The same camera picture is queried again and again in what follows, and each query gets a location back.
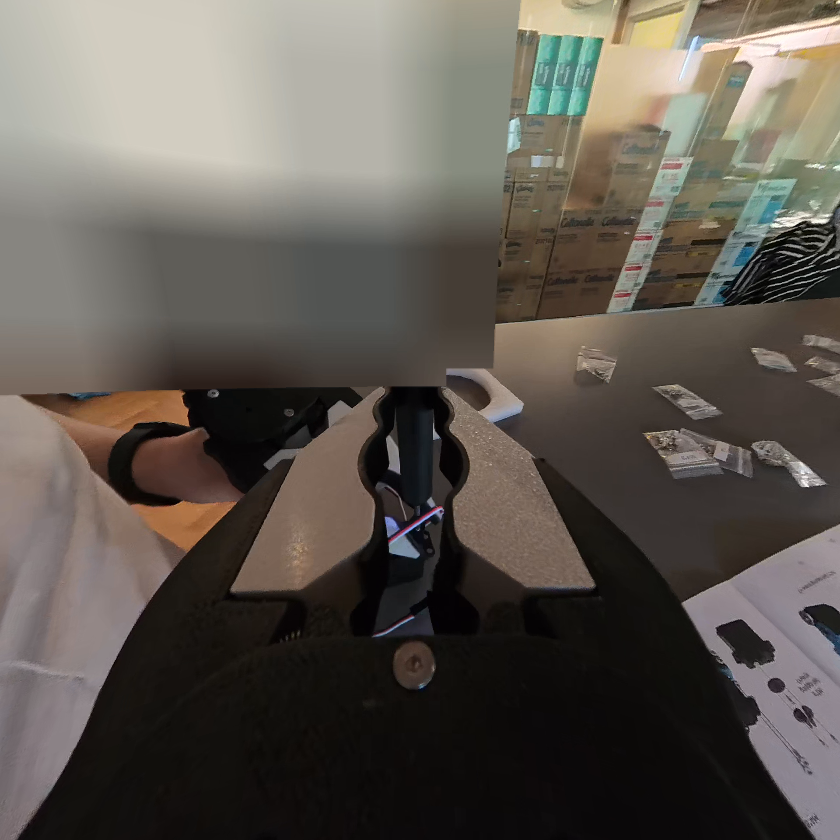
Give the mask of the small servo motor with wires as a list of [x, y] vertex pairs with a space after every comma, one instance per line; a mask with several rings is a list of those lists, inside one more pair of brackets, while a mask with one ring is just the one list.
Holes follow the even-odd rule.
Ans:
[[389, 558], [376, 603], [375, 637], [434, 632], [429, 594], [438, 561], [443, 515], [435, 499], [413, 509], [405, 500], [396, 442], [386, 439], [388, 466], [375, 490], [383, 507]]

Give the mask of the stack of cardboard boxes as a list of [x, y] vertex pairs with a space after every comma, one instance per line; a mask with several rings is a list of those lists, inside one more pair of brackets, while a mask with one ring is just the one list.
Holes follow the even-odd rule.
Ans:
[[[497, 320], [716, 307], [838, 207], [838, 2], [520, 2]], [[582, 118], [526, 114], [539, 35], [604, 39]]]

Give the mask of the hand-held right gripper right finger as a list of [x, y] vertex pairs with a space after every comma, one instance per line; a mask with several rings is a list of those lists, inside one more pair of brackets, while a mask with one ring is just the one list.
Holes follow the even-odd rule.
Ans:
[[593, 589], [529, 451], [444, 387], [435, 426], [451, 491], [445, 565], [457, 589]]

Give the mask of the group of small screw bags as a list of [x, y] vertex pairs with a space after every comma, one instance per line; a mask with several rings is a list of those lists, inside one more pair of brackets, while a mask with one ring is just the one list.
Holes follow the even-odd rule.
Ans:
[[[838, 342], [827, 337], [806, 334], [805, 347], [819, 348], [838, 355]], [[766, 371], [794, 374], [798, 368], [788, 355], [776, 350], [752, 347], [755, 363]], [[587, 373], [603, 384], [610, 384], [617, 359], [602, 350], [580, 347], [575, 373]], [[808, 381], [824, 393], [838, 396], [838, 362], [814, 356], [805, 362], [826, 375]], [[652, 390], [687, 419], [698, 423], [722, 416], [722, 411], [698, 394], [679, 384], [653, 385]], [[775, 440], [753, 442], [749, 449], [722, 439], [700, 434], [685, 427], [644, 433], [644, 437], [665, 463], [675, 480], [722, 475], [724, 471], [744, 478], [753, 477], [753, 456], [766, 466], [783, 469], [801, 489], [826, 487], [827, 482], [802, 459]]]

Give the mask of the black electric screwdriver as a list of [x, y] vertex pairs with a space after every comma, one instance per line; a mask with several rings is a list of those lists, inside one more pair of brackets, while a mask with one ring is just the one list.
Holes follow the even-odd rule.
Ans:
[[435, 396], [433, 388], [392, 389], [402, 499], [418, 517], [433, 492]]

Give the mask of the white foam square frame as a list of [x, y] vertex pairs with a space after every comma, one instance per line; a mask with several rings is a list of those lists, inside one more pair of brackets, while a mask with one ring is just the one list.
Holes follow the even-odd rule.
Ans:
[[446, 373], [447, 376], [474, 383], [486, 394], [487, 404], [477, 412], [492, 424], [517, 416], [523, 410], [523, 401], [486, 369], [448, 368]]

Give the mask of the dark grey desk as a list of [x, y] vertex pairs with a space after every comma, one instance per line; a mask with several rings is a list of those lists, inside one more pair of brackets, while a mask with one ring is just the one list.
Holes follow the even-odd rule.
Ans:
[[[600, 508], [685, 600], [838, 524], [838, 398], [809, 384], [806, 334], [839, 337], [838, 300], [677, 308], [496, 326], [491, 373], [523, 401], [500, 423]], [[826, 481], [674, 479], [645, 432], [774, 440]]]

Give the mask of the black wristband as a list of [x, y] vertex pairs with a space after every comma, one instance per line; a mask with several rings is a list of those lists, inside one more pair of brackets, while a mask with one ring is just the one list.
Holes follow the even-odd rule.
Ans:
[[188, 426], [167, 422], [137, 423], [115, 442], [108, 457], [108, 483], [131, 505], [168, 508], [181, 501], [139, 488], [133, 477], [133, 460], [140, 447], [153, 440], [176, 438], [189, 433]]

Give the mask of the person's left forearm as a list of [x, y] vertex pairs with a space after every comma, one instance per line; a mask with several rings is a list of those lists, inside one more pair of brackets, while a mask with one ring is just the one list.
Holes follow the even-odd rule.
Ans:
[[123, 434], [117, 429], [52, 413], [52, 419], [85, 456], [91, 470], [109, 486], [107, 463], [112, 447]]

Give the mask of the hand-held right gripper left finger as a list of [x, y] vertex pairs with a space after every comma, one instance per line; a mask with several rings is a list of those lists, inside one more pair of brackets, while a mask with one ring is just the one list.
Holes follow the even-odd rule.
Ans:
[[364, 462], [387, 465], [379, 387], [301, 449], [231, 584], [234, 597], [368, 597], [387, 582], [382, 500]]

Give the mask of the person's left hand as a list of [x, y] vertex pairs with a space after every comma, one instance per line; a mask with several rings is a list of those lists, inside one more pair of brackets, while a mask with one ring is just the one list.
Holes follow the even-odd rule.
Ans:
[[207, 432], [198, 428], [142, 443], [132, 462], [135, 486], [157, 497], [196, 504], [237, 502], [243, 493], [206, 451]]

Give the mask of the white instruction booklet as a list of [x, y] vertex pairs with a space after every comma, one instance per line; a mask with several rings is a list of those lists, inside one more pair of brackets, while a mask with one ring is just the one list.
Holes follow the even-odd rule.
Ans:
[[839, 527], [684, 602], [742, 727], [813, 838], [839, 838]]

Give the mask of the person's white shirt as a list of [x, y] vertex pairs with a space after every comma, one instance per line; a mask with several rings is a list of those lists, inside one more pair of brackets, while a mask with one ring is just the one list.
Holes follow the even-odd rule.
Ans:
[[1, 838], [16, 838], [53, 788], [183, 555], [45, 412], [2, 396]]

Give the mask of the stack of teal packages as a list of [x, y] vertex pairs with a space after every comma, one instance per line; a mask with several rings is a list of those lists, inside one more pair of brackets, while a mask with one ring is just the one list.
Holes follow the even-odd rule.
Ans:
[[526, 114], [584, 117], [603, 46], [597, 36], [540, 34]]

